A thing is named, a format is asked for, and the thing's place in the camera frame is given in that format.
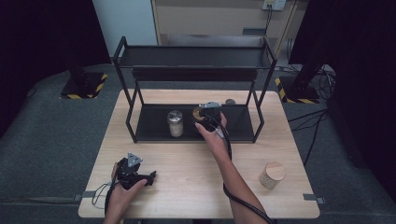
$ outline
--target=wire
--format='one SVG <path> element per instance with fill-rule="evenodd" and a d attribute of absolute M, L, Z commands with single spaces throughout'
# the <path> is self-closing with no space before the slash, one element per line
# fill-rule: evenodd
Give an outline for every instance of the wire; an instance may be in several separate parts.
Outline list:
<path fill-rule="evenodd" d="M 308 154 L 306 155 L 305 160 L 304 160 L 304 166 L 306 166 L 306 164 L 308 163 L 309 156 L 311 155 L 312 148 L 314 147 L 314 144 L 315 144 L 315 140 L 317 140 L 318 128 L 319 128 L 319 124 L 320 124 L 321 118 L 322 118 L 325 114 L 327 114 L 327 112 L 328 112 L 328 111 L 323 112 L 323 113 L 320 115 L 319 119 L 318 119 L 317 127 L 316 127 L 315 133 L 314 133 L 314 138 L 313 138 L 313 140 L 312 140 L 311 146 L 310 146 L 309 149 L 308 149 Z"/>
<path fill-rule="evenodd" d="M 329 100 L 332 97 L 333 89 L 335 86 L 335 76 L 331 75 L 328 71 L 326 71 L 324 69 L 324 65 L 320 72 L 321 77 L 318 81 L 319 88 L 317 89 L 317 92 L 322 99 Z"/>
<path fill-rule="evenodd" d="M 312 113 L 309 113 L 309 114 L 306 114 L 306 115 L 302 115 L 302 116 L 300 116 L 300 117 L 298 117 L 298 118 L 295 118 L 295 119 L 289 119 L 288 122 L 292 122 L 292 121 L 295 121 L 295 120 L 297 120 L 297 119 L 303 119 L 303 118 L 308 117 L 308 116 L 310 116 L 310 115 L 314 115 L 314 114 L 317 114 L 317 113 L 320 113 L 320 112 L 323 112 L 323 111 L 326 111 L 326 110 L 327 110 L 327 109 L 322 109 L 322 110 L 315 111 L 315 112 L 312 112 Z"/>
<path fill-rule="evenodd" d="M 97 204 L 98 199 L 99 199 L 100 197 L 106 197 L 106 195 L 102 195 L 102 192 L 103 192 L 103 190 L 104 190 L 106 187 L 108 187 L 108 186 L 110 186 L 108 183 L 107 183 L 107 184 L 103 184 L 101 187 L 99 187 L 99 188 L 95 191 L 94 195 L 92 196 L 92 205 L 95 206 L 96 208 L 105 209 L 104 207 L 99 207 L 99 206 L 97 206 L 96 204 Z"/>
<path fill-rule="evenodd" d="M 315 116 L 315 117 L 313 117 L 313 118 L 311 118 L 311 119 L 309 119 L 309 120 L 316 119 L 316 118 L 318 118 L 318 117 L 321 117 L 321 115 L 317 115 L 317 116 Z M 302 124 L 300 124 L 299 126 L 297 126 L 296 128 L 294 128 L 294 129 L 291 130 L 291 131 L 292 131 L 292 132 L 296 132 L 296 131 L 300 131 L 300 130 L 303 130 L 303 129 L 312 128 L 312 127 L 314 127 L 318 122 L 321 122 L 322 120 L 325 120 L 325 119 L 320 119 L 320 120 L 318 120 L 317 122 L 315 122 L 314 124 L 312 124 L 311 126 L 306 126 L 306 127 L 300 128 L 301 126 L 303 126 L 303 124 L 307 123 L 309 120 L 303 122 Z"/>
<path fill-rule="evenodd" d="M 273 12 L 272 6 L 269 5 L 268 9 L 269 9 L 269 11 L 267 14 L 267 23 L 265 24 L 265 34 L 264 35 L 267 35 L 268 27 L 269 27 L 271 19 L 272 19 L 272 12 Z"/>
<path fill-rule="evenodd" d="M 230 157 L 230 160 L 232 160 L 232 159 L 233 159 L 233 156 L 232 156 L 233 153 L 232 153 L 232 150 L 231 150 L 231 141 L 230 141 L 230 137 L 229 137 L 229 135 L 228 135 L 227 130 L 226 130 L 226 129 L 224 128 L 224 126 L 223 126 L 220 122 L 218 122 L 216 119 L 214 119 L 214 118 L 212 118 L 212 117 L 210 117 L 210 116 L 208 116 L 208 117 L 209 117 L 210 119 L 213 119 L 213 120 L 219 125 L 219 127 L 221 128 L 221 131 L 223 132 L 224 139 L 225 139 L 226 144 L 227 144 L 228 155 L 229 155 L 229 157 Z M 239 204 L 241 204 L 241 205 L 244 205 L 247 209 L 249 209 L 250 211 L 252 211 L 252 212 L 255 213 L 256 215 L 258 215 L 259 217 L 261 217 L 262 219 L 264 219 L 267 223 L 269 223 L 269 224 L 275 223 L 275 222 L 274 222 L 271 218 L 269 218 L 262 210 L 258 209 L 258 208 L 255 207 L 254 205 L 252 205 L 252 204 L 250 204 L 250 203 L 247 203 L 247 202 L 243 201 L 242 199 L 236 197 L 235 195 L 231 194 L 231 192 L 227 190 L 227 188 L 225 187 L 224 184 L 223 184 L 223 191 L 224 191 L 224 194 L 225 194 L 228 198 L 230 198 L 231 200 L 235 201 L 236 203 L 239 203 Z"/>
<path fill-rule="evenodd" d="M 288 45 L 286 46 L 288 62 L 289 62 L 289 60 L 290 60 L 290 55 L 291 55 L 291 49 L 292 49 L 291 43 L 292 43 L 292 41 L 293 41 L 293 39 L 292 39 L 292 38 L 289 38 L 289 39 L 288 39 Z M 295 67 L 293 66 L 293 64 L 289 63 L 289 65 L 293 68 L 293 70 L 294 70 L 295 72 L 297 72 L 297 73 L 300 72 L 300 70 L 298 70 L 297 68 L 295 68 Z"/>

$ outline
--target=power outlet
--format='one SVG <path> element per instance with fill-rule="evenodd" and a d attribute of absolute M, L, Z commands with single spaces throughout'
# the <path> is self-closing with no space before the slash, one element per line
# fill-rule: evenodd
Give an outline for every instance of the power outlet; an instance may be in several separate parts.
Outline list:
<path fill-rule="evenodd" d="M 274 2 L 275 0 L 265 0 L 264 3 L 262 4 L 262 9 L 269 10 L 270 8 L 268 6 L 274 7 Z"/>
<path fill-rule="evenodd" d="M 271 6 L 272 10 L 274 11 L 281 11 L 285 8 L 287 0 L 265 0 L 262 4 L 263 10 L 269 10 L 268 6 Z"/>

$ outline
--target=warning tape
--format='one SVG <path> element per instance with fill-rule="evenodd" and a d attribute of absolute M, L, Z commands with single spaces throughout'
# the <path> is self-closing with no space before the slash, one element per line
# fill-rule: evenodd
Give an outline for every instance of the warning tape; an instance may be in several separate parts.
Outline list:
<path fill-rule="evenodd" d="M 316 99 L 290 99 L 288 98 L 285 90 L 283 89 L 282 83 L 279 78 L 275 79 L 277 89 L 279 90 L 279 96 L 283 103 L 295 103 L 295 104 L 320 104 L 319 100 Z"/>
<path fill-rule="evenodd" d="M 99 92 L 102 90 L 105 85 L 105 81 L 107 79 L 107 75 L 103 74 L 102 79 L 100 80 L 98 86 L 96 87 L 96 91 L 94 94 L 61 94 L 61 99 L 94 99 L 99 95 Z"/>

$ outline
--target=round wooden container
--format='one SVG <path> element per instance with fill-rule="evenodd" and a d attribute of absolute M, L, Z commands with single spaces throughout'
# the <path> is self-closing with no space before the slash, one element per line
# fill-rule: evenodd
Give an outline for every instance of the round wooden container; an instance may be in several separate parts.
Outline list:
<path fill-rule="evenodd" d="M 285 178 L 285 168 L 277 161 L 268 162 L 260 175 L 260 183 L 266 189 L 273 189 L 279 181 Z"/>

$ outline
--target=wall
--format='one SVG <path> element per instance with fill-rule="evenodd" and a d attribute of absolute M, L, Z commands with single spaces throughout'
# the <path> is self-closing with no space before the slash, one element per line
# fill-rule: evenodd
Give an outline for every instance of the wall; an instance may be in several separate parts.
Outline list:
<path fill-rule="evenodd" d="M 123 35 L 130 45 L 157 45 L 149 0 L 93 0 L 93 4 L 110 56 Z"/>
<path fill-rule="evenodd" d="M 242 35 L 245 27 L 264 28 L 268 15 L 262 10 L 263 0 L 152 1 L 160 42 L 165 35 Z M 296 35 L 306 4 L 307 0 L 288 0 L 284 10 L 273 12 L 267 37 L 274 51 L 286 37 Z"/>

